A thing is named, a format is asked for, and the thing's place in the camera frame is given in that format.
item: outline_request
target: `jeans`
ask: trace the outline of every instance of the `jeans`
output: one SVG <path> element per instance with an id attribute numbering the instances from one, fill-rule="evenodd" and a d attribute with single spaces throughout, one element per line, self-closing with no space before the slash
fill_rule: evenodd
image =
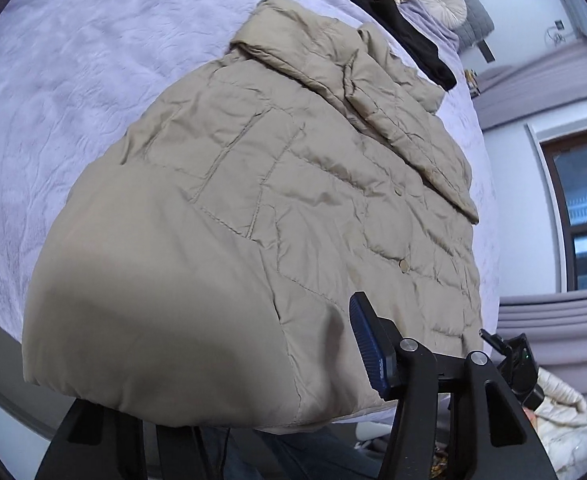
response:
<path id="1" fill-rule="evenodd" d="M 378 478 L 381 462 L 369 458 L 334 436 L 328 428 L 313 433 L 275 435 L 255 431 L 275 455 L 289 480 L 364 480 Z M 263 480 L 240 457 L 228 430 L 203 428 L 206 452 L 218 474 L 224 460 L 224 480 Z"/>

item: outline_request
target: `window frame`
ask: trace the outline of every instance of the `window frame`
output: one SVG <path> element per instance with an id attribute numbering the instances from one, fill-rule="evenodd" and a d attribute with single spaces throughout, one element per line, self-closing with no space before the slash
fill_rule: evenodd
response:
<path id="1" fill-rule="evenodd" d="M 587 130 L 574 132 L 555 139 L 541 140 L 539 142 L 542 149 L 542 155 L 544 156 L 545 163 L 549 170 L 549 177 L 551 178 L 553 192 L 555 193 L 556 201 L 558 203 L 558 212 L 560 213 L 560 226 L 562 229 L 567 268 L 567 291 L 577 290 L 577 265 L 574 237 L 587 234 L 587 222 L 574 226 L 571 225 L 567 198 L 562 187 L 560 173 L 558 173 L 554 156 L 560 155 L 560 153 L 567 152 L 571 149 L 586 147 Z"/>

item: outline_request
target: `white pillow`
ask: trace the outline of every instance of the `white pillow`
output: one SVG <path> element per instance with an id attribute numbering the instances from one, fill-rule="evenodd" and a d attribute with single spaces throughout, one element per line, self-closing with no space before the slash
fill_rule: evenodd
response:
<path id="1" fill-rule="evenodd" d="M 431 14 L 449 30 L 460 27 L 467 19 L 464 0 L 420 0 Z"/>

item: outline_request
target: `lavender blanket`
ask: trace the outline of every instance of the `lavender blanket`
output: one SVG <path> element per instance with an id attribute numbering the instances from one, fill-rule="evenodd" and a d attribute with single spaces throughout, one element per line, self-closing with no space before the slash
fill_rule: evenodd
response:
<path id="1" fill-rule="evenodd" d="M 221 56 L 259 0 L 11 0 L 0 16 L 0 326 L 20 341 L 38 253 L 82 170 L 167 86 Z M 349 0 L 296 0 L 357 27 Z M 473 168 L 473 250 L 485 326 L 497 323 L 497 204 L 457 37 L 416 0 L 403 13 L 461 81 L 438 115 Z M 389 36 L 394 51 L 411 58 Z"/>

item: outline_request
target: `silver bolt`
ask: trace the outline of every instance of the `silver bolt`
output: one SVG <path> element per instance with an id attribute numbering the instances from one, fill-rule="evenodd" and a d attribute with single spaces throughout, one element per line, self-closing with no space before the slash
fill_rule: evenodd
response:
<path id="1" fill-rule="evenodd" d="M 417 341 L 410 338 L 403 339 L 400 341 L 400 348 L 406 352 L 415 352 L 417 350 Z"/>
<path id="2" fill-rule="evenodd" d="M 474 352 L 473 354 L 471 354 L 471 360 L 478 366 L 482 366 L 487 364 L 489 358 L 484 352 Z"/>

